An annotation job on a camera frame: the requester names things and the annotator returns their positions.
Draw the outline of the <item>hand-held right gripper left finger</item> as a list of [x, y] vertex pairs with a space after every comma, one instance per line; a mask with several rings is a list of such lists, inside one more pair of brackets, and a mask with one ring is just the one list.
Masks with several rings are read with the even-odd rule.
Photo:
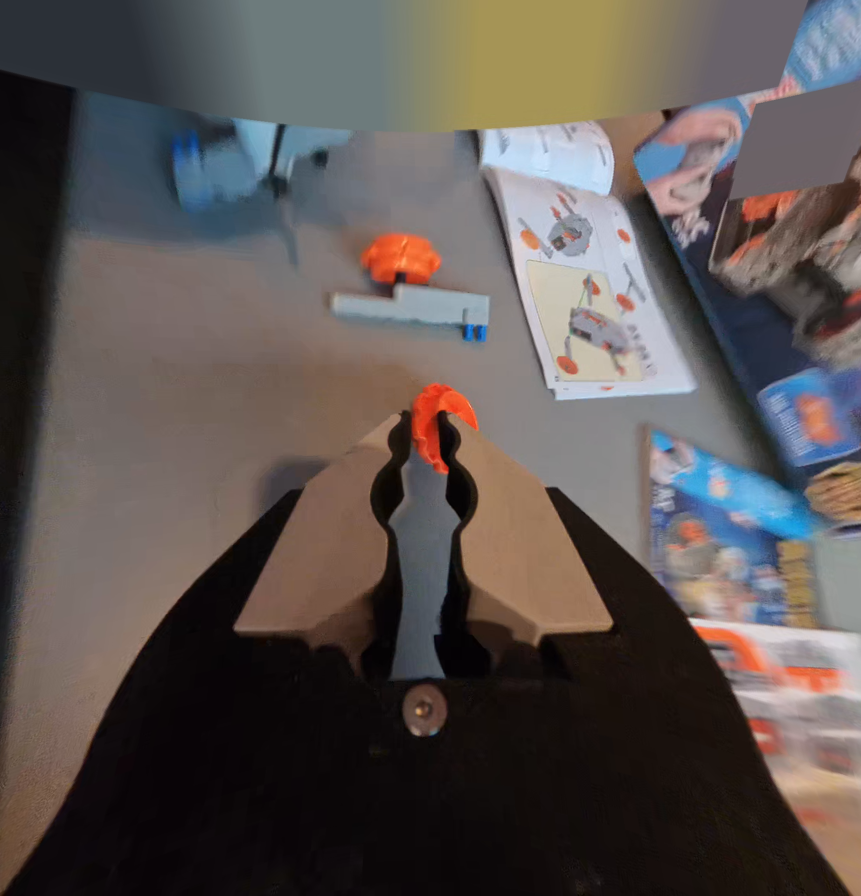
[[403, 607], [390, 521], [401, 506], [410, 413], [384, 420], [296, 495], [235, 621], [251, 638], [339, 648], [366, 678], [389, 678]]

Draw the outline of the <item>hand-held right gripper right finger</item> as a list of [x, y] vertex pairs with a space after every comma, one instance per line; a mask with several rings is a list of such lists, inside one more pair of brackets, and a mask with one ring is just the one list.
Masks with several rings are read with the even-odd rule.
[[458, 517], [438, 660], [484, 677], [514, 644], [609, 633], [613, 619], [544, 483], [454, 414], [438, 417], [446, 499]]

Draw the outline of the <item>orange toy gear wheel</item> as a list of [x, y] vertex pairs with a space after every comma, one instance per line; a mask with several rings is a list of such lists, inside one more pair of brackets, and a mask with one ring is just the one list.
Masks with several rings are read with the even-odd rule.
[[475, 431], [479, 431], [479, 423], [467, 397], [448, 385], [427, 385], [414, 399], [411, 419], [415, 452], [436, 473], [447, 475], [448, 466], [441, 453], [437, 422], [441, 412], [455, 415]]

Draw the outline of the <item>grey beam with orange wheel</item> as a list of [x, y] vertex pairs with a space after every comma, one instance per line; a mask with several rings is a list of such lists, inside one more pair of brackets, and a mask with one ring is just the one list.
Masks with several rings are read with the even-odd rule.
[[416, 323], [458, 329], [465, 342], [484, 343], [490, 297], [431, 285], [441, 259], [433, 243], [409, 233], [387, 233], [362, 251], [363, 271], [384, 295], [333, 293], [328, 305], [340, 318]]

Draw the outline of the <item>blue printed leaflet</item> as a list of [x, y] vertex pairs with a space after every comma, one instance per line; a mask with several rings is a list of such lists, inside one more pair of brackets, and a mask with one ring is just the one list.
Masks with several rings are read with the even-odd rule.
[[649, 552], [686, 616], [820, 629], [815, 542], [823, 526], [778, 482], [649, 427]]

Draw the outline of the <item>open instruction booklet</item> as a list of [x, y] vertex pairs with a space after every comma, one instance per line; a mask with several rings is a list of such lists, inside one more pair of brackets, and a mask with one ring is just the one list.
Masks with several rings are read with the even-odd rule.
[[517, 291], [556, 400], [687, 395], [696, 382], [613, 194], [596, 122], [477, 131]]

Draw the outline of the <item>white orange printed booklet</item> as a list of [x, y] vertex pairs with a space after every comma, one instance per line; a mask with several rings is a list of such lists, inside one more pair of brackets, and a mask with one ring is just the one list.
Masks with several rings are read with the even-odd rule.
[[861, 633], [692, 618], [783, 797], [815, 831], [861, 836]]

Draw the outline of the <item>blue toy box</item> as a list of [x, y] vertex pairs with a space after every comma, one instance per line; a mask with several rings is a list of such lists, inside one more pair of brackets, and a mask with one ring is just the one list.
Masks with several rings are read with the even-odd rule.
[[679, 106], [634, 154], [707, 321], [813, 511], [861, 531], [861, 128], [826, 185], [731, 197], [779, 99], [861, 85], [861, 2], [808, 2], [782, 79]]

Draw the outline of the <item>grey brick toy model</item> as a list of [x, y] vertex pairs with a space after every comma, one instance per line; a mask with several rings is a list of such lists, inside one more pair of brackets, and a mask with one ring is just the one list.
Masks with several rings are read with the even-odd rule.
[[243, 118], [209, 118], [207, 133], [174, 136], [170, 165], [180, 207], [207, 210], [263, 192], [284, 196], [296, 164], [324, 168], [330, 151], [345, 146], [350, 130], [282, 125]]

